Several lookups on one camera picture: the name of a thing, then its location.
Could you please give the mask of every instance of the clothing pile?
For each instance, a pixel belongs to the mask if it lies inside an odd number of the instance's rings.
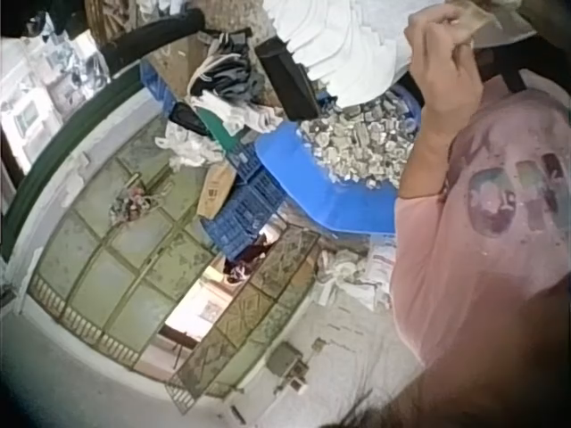
[[[348,250],[335,254],[322,251],[318,267],[314,295],[319,305],[331,304],[337,291],[341,290],[371,311],[375,311],[379,303],[386,309],[391,307],[388,286],[367,276],[367,258]]]
[[[244,127],[271,132],[282,119],[275,109],[255,104],[264,77],[252,69],[247,39],[249,29],[235,33],[201,33],[209,44],[208,57],[190,78],[186,102],[193,108],[212,111],[231,136]]]
[[[182,166],[201,167],[224,160],[224,150],[218,142],[201,136],[169,121],[164,137],[155,137],[154,143],[162,149],[171,149],[170,167],[179,171]]]

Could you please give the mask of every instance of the printed graphic on shirt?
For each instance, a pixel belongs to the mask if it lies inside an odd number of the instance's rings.
[[[496,237],[508,230],[516,216],[514,186],[502,168],[475,173],[468,184],[468,215],[481,235]]]
[[[497,237],[509,230],[517,209],[525,210],[531,232],[543,231],[547,218],[561,232],[569,231],[571,203],[569,182],[554,153],[541,157],[541,163],[516,163],[517,175],[510,179],[504,168],[476,172],[468,182],[468,215],[481,235]]]

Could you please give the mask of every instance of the pink shirt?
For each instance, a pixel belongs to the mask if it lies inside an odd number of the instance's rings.
[[[397,201],[394,317],[425,365],[570,270],[571,104],[558,99],[491,80],[452,146],[445,197]]]

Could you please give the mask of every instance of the window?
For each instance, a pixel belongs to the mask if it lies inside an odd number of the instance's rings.
[[[14,116],[16,127],[18,128],[18,132],[20,132],[20,136],[22,138],[26,136],[26,133],[38,118],[39,113],[37,112],[36,105],[33,101],[30,102],[20,114]]]
[[[206,303],[203,312],[200,314],[200,318],[214,324],[218,317],[222,315],[223,310],[224,308],[222,308],[220,305],[217,305],[213,301],[209,301]]]

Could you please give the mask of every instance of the blue plastic crate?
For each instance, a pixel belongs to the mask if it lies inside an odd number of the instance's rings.
[[[273,210],[248,185],[237,188],[212,220],[203,218],[204,230],[224,255],[233,260],[253,243]]]
[[[286,191],[265,168],[250,181],[249,186],[272,211],[277,211],[286,198]]]
[[[253,144],[237,144],[232,151],[226,153],[226,157],[245,182],[261,168],[260,158]]]

